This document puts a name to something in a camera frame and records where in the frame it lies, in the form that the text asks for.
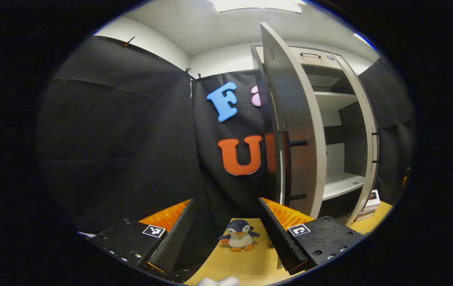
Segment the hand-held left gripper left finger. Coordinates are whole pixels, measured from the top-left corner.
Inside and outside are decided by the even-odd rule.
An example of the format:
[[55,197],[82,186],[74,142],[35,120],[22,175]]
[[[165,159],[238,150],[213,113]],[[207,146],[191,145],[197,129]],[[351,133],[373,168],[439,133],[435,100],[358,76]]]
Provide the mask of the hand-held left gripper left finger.
[[169,274],[194,216],[194,200],[173,205],[141,220],[125,218],[89,240],[134,268]]

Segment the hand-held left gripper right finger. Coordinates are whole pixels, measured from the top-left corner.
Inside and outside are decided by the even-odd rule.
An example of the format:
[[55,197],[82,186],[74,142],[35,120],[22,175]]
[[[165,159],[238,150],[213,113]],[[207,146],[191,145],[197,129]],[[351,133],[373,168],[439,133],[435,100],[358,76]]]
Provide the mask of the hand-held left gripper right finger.
[[258,212],[283,267],[290,274],[326,263],[364,238],[330,216],[313,219],[262,197]]

